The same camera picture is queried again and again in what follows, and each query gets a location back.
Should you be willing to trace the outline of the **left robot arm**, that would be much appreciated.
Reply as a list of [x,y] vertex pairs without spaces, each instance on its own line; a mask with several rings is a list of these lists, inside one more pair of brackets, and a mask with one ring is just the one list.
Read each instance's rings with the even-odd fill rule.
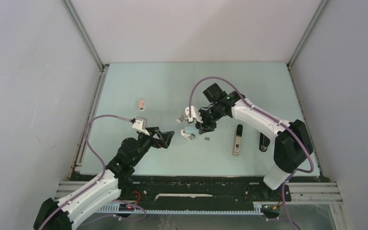
[[162,132],[149,127],[137,138],[122,141],[117,154],[104,170],[88,183],[58,200],[48,198],[39,209],[33,229],[75,230],[88,217],[111,201],[128,199],[132,195],[130,176],[134,167],[151,149],[167,149],[174,131]]

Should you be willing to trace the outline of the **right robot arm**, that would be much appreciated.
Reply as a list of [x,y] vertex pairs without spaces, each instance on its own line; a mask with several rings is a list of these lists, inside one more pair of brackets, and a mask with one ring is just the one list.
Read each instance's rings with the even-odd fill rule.
[[259,188],[263,199],[274,199],[279,193],[279,186],[300,170],[304,161],[310,164],[306,172],[313,171],[313,147],[304,122],[278,118],[254,105],[238,90],[226,93],[216,83],[205,89],[203,94],[210,103],[208,107],[197,109],[189,105],[185,109],[185,119],[190,123],[196,122],[199,134],[214,131],[217,121],[228,116],[252,126],[262,137],[274,143],[274,165]]

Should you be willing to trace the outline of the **light blue stapler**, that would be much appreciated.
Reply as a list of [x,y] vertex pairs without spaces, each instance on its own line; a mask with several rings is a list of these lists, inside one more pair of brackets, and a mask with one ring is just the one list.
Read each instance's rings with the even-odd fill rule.
[[187,126],[184,129],[181,129],[180,133],[185,139],[192,141],[196,138],[196,135],[198,134],[198,129],[196,129],[194,126]]

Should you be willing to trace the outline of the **pink stapler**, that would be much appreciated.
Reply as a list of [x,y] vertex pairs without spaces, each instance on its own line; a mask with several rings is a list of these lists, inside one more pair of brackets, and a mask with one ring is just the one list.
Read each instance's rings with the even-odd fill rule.
[[145,109],[145,100],[144,99],[139,100],[138,107],[139,107],[140,111],[143,111]]

